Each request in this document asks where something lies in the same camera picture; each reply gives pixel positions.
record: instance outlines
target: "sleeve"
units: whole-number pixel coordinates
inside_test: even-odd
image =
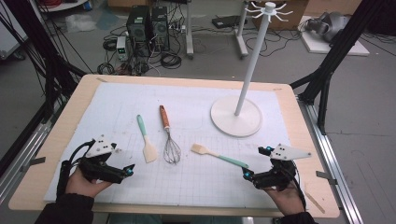
[[[311,214],[302,212],[294,215],[282,217],[280,219],[281,224],[318,224],[312,218]]]
[[[47,204],[35,224],[91,224],[93,221],[93,198],[64,194],[56,203]]]

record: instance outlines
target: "grid paper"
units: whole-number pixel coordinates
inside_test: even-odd
[[[256,173],[271,169],[269,158],[259,154],[257,148],[290,144],[273,92],[247,92],[247,99],[259,107],[263,117],[261,129],[249,137],[227,135],[211,121],[210,108],[216,100],[239,94],[240,90],[232,89],[101,83],[62,155],[44,200],[56,199],[61,162],[68,160],[82,143],[104,134],[106,140],[117,143],[121,149],[110,156],[107,164],[123,168],[135,163],[135,168],[133,176],[96,196],[97,203],[276,208],[264,191],[255,189],[243,178],[240,167],[191,151],[192,144],[197,143],[247,163]],[[163,158],[167,134],[160,105],[166,109],[171,136],[182,151],[177,165]],[[159,158],[150,163],[145,162],[143,155],[144,139],[136,120],[139,114],[159,154]],[[83,148],[75,158],[82,156],[85,150]]]

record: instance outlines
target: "person's left hand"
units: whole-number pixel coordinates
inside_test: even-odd
[[[96,181],[88,181],[77,167],[76,171],[69,177],[65,193],[76,193],[94,198],[98,193],[112,184],[106,181],[96,183]]]

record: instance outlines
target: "white pole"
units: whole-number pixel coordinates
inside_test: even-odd
[[[274,3],[268,2],[265,4],[265,11],[267,13],[271,14],[273,12],[273,10],[275,9],[275,7],[276,7],[276,5]],[[262,42],[264,41],[265,34],[267,33],[270,17],[271,17],[270,15],[266,15],[266,14],[264,14],[262,16],[262,24],[260,26],[259,34],[257,36],[256,45],[255,45],[253,53],[251,55],[250,63],[247,68],[247,75],[245,77],[244,86],[241,90],[241,95],[239,96],[238,105],[235,110],[236,116],[239,116],[239,114],[241,113],[242,105],[245,101],[245,97],[248,92],[248,86],[250,84],[251,77],[253,76],[256,62],[259,59],[260,51],[262,50]]]

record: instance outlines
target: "computer tower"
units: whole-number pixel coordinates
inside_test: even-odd
[[[135,42],[150,41],[152,33],[152,23],[148,6],[132,6],[131,12],[126,22],[126,28],[131,40]]]
[[[154,33],[148,6],[132,6],[126,22],[135,57],[149,57],[154,51]]]
[[[154,7],[151,12],[151,22],[155,36],[155,51],[168,51],[169,31],[166,7]]]

